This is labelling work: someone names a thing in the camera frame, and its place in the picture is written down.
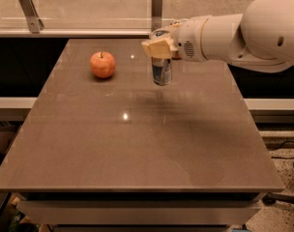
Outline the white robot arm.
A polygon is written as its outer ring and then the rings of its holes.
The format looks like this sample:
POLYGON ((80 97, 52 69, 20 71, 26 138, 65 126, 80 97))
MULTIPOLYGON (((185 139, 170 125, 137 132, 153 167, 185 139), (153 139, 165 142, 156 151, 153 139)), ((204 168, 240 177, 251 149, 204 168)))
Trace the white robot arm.
POLYGON ((241 14, 178 20, 152 32, 142 47, 152 58, 220 60, 278 73, 294 67, 294 0, 254 0, 241 14))

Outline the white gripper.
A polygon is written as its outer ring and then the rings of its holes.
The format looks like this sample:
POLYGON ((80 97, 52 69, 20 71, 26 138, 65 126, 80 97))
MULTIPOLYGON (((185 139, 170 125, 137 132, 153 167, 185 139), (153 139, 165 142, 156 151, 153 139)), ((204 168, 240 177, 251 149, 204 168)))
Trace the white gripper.
POLYGON ((156 29, 149 39, 141 43, 147 56, 158 59, 171 59, 178 51, 181 59, 190 62, 205 62, 202 35, 204 25, 210 18, 197 16, 189 20, 174 20, 168 26, 156 29))

